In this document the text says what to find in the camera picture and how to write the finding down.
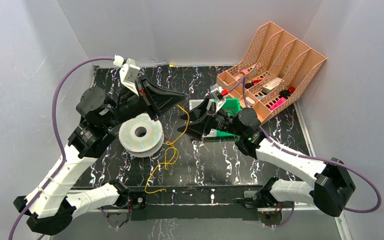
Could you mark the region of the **white plastic bin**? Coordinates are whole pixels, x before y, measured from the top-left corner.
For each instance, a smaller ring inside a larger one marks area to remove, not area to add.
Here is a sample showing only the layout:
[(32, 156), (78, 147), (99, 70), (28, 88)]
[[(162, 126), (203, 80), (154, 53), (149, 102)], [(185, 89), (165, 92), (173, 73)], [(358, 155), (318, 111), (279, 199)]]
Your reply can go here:
[[(201, 104), (203, 99), (191, 99), (189, 101), (189, 110), (196, 108), (199, 104)], [(215, 138), (217, 137), (217, 131), (215, 129), (211, 129), (209, 133), (204, 133), (203, 138)]]

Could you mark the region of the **green plastic bin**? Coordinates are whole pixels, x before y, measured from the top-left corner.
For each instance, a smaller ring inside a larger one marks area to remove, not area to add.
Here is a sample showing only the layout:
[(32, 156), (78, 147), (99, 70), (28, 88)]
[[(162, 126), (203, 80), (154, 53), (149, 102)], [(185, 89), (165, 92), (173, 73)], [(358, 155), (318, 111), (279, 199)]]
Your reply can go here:
[[(226, 103), (221, 109), (224, 111), (225, 115), (233, 117), (242, 109), (242, 107), (238, 98), (227, 98)], [(235, 135), (225, 131), (212, 129), (210, 136), (214, 138), (228, 138), (234, 137)]]

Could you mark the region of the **white perforated cable spool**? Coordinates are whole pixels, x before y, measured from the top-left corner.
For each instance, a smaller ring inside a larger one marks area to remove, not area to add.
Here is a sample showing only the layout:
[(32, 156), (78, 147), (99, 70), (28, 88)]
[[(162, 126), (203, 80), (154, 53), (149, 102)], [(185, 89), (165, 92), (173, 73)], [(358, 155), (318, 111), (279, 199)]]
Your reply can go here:
[(163, 127), (142, 113), (120, 126), (118, 138), (127, 153), (135, 158), (147, 158), (160, 150), (164, 142)]

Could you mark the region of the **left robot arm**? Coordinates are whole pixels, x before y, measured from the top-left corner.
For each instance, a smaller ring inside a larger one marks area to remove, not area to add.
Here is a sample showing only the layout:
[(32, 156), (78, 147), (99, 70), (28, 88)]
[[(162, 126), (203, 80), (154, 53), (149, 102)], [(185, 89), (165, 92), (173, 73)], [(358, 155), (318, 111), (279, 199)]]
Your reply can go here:
[(135, 90), (124, 88), (118, 100), (100, 87), (91, 87), (82, 94), (76, 106), (81, 120), (61, 157), (37, 189), (13, 202), (21, 216), (28, 216), (26, 223), (32, 232), (53, 236), (91, 210), (104, 206), (125, 208), (131, 203), (130, 190), (119, 180), (78, 194), (70, 194), (70, 190), (116, 139), (112, 128), (141, 114), (155, 121), (186, 97), (182, 92), (155, 86), (144, 77), (138, 77), (133, 85)]

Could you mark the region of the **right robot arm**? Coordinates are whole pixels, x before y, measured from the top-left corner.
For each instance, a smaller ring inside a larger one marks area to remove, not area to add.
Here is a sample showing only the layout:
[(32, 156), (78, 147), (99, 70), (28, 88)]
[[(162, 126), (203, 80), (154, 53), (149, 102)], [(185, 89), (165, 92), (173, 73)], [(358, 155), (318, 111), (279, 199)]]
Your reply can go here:
[(187, 125), (179, 127), (179, 132), (195, 139), (201, 139), (212, 129), (236, 135), (235, 145), (242, 154), (276, 165), (300, 179), (287, 181), (272, 177), (253, 196), (245, 196), (237, 200), (238, 203), (262, 208), (275, 207), (281, 202), (299, 202), (312, 204), (323, 213), (338, 217), (356, 189), (342, 161), (313, 160), (270, 141), (260, 129), (261, 122), (253, 108), (242, 108), (231, 116), (222, 109), (216, 111), (215, 102), (205, 99), (180, 118), (186, 120)]

